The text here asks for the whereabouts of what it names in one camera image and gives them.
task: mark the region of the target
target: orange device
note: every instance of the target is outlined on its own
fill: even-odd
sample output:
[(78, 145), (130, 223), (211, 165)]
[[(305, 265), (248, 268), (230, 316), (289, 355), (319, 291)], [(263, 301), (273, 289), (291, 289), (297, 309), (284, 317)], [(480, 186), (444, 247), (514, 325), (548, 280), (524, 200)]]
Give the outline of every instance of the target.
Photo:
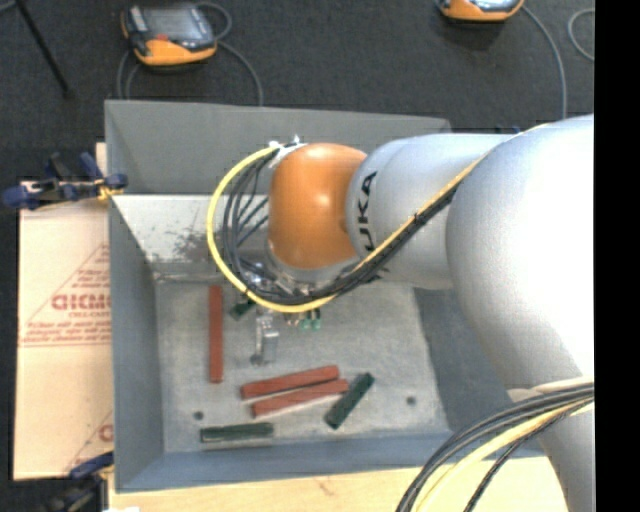
[(435, 0), (448, 18), (461, 21), (503, 21), (513, 16), (524, 0)]
[(125, 9), (122, 31), (133, 53), (150, 68), (177, 71), (203, 63), (217, 40), (202, 12), (193, 4)]

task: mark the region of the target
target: wooden block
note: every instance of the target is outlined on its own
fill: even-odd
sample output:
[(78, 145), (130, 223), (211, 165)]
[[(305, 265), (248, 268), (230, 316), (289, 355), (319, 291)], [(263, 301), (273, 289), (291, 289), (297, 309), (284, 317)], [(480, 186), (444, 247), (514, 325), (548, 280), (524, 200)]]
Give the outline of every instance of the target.
[(345, 393), (348, 390), (349, 382), (346, 379), (335, 379), (254, 402), (251, 405), (251, 414), (257, 418), (327, 396)]
[(323, 366), (304, 372), (290, 373), (271, 379), (249, 382), (240, 387), (240, 396), (244, 400), (247, 400), (249, 398), (271, 395), (273, 393), (280, 393), (281, 391), (289, 391), (303, 386), (328, 382), (337, 379), (339, 376), (340, 371), (337, 366)]
[(222, 287), (209, 287), (209, 380), (222, 382), (224, 351), (222, 340)]

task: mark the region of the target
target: red wooden stick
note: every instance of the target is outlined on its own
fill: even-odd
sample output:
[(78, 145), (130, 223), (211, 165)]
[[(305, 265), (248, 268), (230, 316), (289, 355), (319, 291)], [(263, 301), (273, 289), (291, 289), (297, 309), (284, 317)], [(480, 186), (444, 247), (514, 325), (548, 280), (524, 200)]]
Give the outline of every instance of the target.
[(312, 384), (320, 384), (321, 382), (335, 380), (339, 376), (340, 371), (337, 366), (323, 366), (304, 372), (273, 377), (272, 379), (249, 382), (240, 387), (240, 396), (247, 400)]

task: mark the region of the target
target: yellow cable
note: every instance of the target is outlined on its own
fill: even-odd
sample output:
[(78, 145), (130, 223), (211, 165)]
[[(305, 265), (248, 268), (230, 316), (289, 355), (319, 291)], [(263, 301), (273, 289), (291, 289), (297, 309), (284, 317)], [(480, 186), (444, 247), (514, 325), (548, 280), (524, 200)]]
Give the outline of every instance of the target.
[[(583, 403), (589, 402), (589, 399), (582, 400)], [(433, 504), (434, 499), (437, 495), (442, 491), (443, 487), (456, 475), (468, 469), (472, 464), (481, 461), (488, 455), (496, 452), (500, 448), (507, 446), (508, 444), (517, 441), (518, 439), (526, 436), (527, 434), (533, 432), (536, 428), (542, 426), (545, 422), (563, 414), (567, 410), (575, 407), (577, 404), (572, 403), (569, 405), (565, 405), (559, 407), (557, 409), (553, 409), (552, 411), (548, 411), (546, 413), (539, 414), (534, 418), (527, 420), (519, 425), (512, 427), (511, 429), (503, 432), (499, 436), (493, 438), (491, 441), (483, 444), (478, 447), (476, 450), (471, 452), (469, 455), (464, 457), (454, 466), (445, 471), (438, 478), (432, 478), (425, 482), (424, 487), (420, 491), (420, 494), (423, 497), (420, 499), (414, 510), (416, 512), (421, 510), (428, 510), (428, 507)], [(586, 412), (587, 410), (593, 407), (593, 403), (586, 403), (584, 407), (579, 410), (573, 412), (571, 416), (575, 416), (577, 414), (581, 414)]]
[(222, 193), (227, 188), (227, 186), (229, 185), (231, 180), (234, 177), (236, 177), (240, 172), (242, 172), (246, 167), (248, 167), (249, 165), (254, 163), (256, 160), (259, 160), (260, 158), (262, 158), (264, 156), (267, 156), (270, 153), (273, 153), (274, 151), (277, 151), (279, 149), (280, 149), (280, 146), (275, 147), (275, 148), (274, 147), (267, 147), (267, 148), (261, 149), (259, 151), (256, 151), (252, 155), (249, 155), (244, 160), (242, 160), (238, 164), (236, 164), (222, 178), (222, 180), (220, 181), (220, 183), (216, 187), (213, 195), (211, 196), (211, 201), (209, 202), (209, 210), (207, 212), (207, 228), (206, 228), (207, 229), (207, 243), (209, 245), (209, 250), (211, 252), (211, 255), (213, 256), (213, 260), (215, 261), (215, 263), (218, 266), (218, 268), (220, 269), (220, 271), (223, 273), (223, 275), (229, 280), (229, 282), (233, 286), (235, 286), (241, 293), (245, 294), (249, 299), (254, 301), (256, 304), (260, 304), (260, 305), (262, 305), (264, 307), (267, 307), (269, 309), (273, 309), (275, 311), (280, 311), (282, 313), (302, 313), (304, 311), (309, 311), (309, 310), (312, 310), (312, 309), (315, 309), (315, 308), (319, 308), (320, 306), (323, 306), (324, 304), (329, 302), (331, 299), (333, 299), (335, 297), (335, 295), (332, 295), (332, 296), (329, 296), (329, 297), (325, 297), (323, 299), (314, 300), (314, 301), (306, 303), (306, 304), (295, 305), (295, 306), (277, 304), (275, 302), (271, 302), (271, 301), (268, 301), (266, 299), (263, 299), (259, 295), (256, 295), (254, 292), (249, 290), (247, 288), (247, 285), (245, 283), (243, 283), (231, 271), (231, 269), (229, 269), (227, 264), (224, 262), (224, 259), (222, 258), (222, 255), (220, 254), (220, 251), (218, 251), (218, 247), (216, 246), (215, 239), (214, 239), (214, 232), (213, 232), (214, 231), (214, 223), (215, 223), (215, 212), (216, 212), (216, 207), (218, 205), (218, 201), (220, 200), (220, 197), (222, 196)]

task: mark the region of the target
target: black cable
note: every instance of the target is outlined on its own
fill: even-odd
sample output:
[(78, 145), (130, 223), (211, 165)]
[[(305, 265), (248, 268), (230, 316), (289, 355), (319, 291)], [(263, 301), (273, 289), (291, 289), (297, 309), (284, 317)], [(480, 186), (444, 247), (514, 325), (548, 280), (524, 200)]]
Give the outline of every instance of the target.
[(542, 432), (544, 432), (545, 430), (548, 430), (550, 427), (552, 427), (556, 423), (559, 423), (564, 418), (567, 418), (568, 416), (578, 411), (582, 407), (584, 407), (584, 404), (580, 403), (575, 407), (572, 407), (571, 409), (566, 410), (562, 414), (559, 414), (555, 418), (551, 418), (550, 420), (546, 421), (535, 430), (531, 431), (529, 434), (522, 436), (520, 439), (512, 443), (505, 450), (505, 452), (496, 459), (496, 461), (493, 463), (489, 471), (484, 475), (481, 482), (476, 487), (476, 490), (474, 491), (473, 495), (467, 502), (467, 506), (464, 508), (463, 512), (473, 511), (473, 509), (478, 504), (478, 501), (480, 501), (480, 498), (482, 497), (484, 492), (487, 490), (487, 487), (491, 483), (491, 480), (493, 480), (493, 477), (495, 477), (498, 474), (498, 471), (500, 471), (502, 466), (504, 466), (507, 460), (509, 460), (509, 458), (516, 452), (516, 450), (521, 448), (522, 445), (524, 445), (526, 442), (531, 441), (532, 439), (540, 435)]
[(522, 421), (534, 415), (552, 411), (558, 407), (577, 401), (593, 399), (594, 386), (586, 384), (568, 390), (561, 390), (523, 400), (507, 409), (472, 424), (449, 438), (427, 461), (400, 500), (396, 512), (409, 512), (427, 479), (443, 463), (471, 443)]
[[(251, 282), (247, 282), (244, 277), (244, 269), (242, 261), (237, 254), (238, 247), (238, 197), (242, 196), (246, 190), (251, 179), (257, 180), (257, 174), (260, 172), (266, 162), (275, 157), (277, 152), (268, 155), (262, 159), (259, 159), (248, 169), (244, 169), (234, 180), (234, 184), (228, 193), (228, 200), (225, 207), (225, 213), (222, 223), (222, 244), (223, 254), (225, 259), (230, 263), (231, 271), (240, 279), (248, 290), (251, 290), (258, 296), (265, 293), (264, 288)], [(407, 226), (385, 249), (377, 254), (370, 261), (362, 265), (357, 270), (348, 272), (346, 275), (338, 277), (332, 283), (325, 285), (322, 288), (312, 290), (306, 294), (292, 294), (288, 291), (282, 290), (280, 293), (276, 293), (273, 290), (269, 291), (269, 301), (282, 304), (282, 305), (303, 305), (310, 301), (322, 299), (333, 295), (343, 295), (349, 291), (355, 289), (361, 284), (368, 283), (375, 279), (378, 273), (388, 263), (388, 261), (397, 254), (397, 252), (411, 239), (411, 237), (425, 224), (429, 222), (439, 211), (447, 206), (455, 194), (457, 187), (452, 187), (446, 194), (443, 194), (437, 201), (435, 201), (429, 208), (420, 214), (416, 214), (413, 218), (413, 222)]]
[(256, 73), (256, 70), (253, 68), (251, 63), (233, 46), (223, 41), (218, 41), (218, 44), (222, 48), (227, 50), (229, 53), (231, 53), (233, 56), (235, 56), (249, 70), (249, 73), (251, 73), (251, 77), (253, 78), (253, 81), (256, 84), (256, 90), (258, 94), (258, 102), (257, 102), (258, 106), (263, 107), (264, 106), (264, 90), (262, 88), (262, 83), (260, 82), (260, 77), (258, 76), (258, 73)]

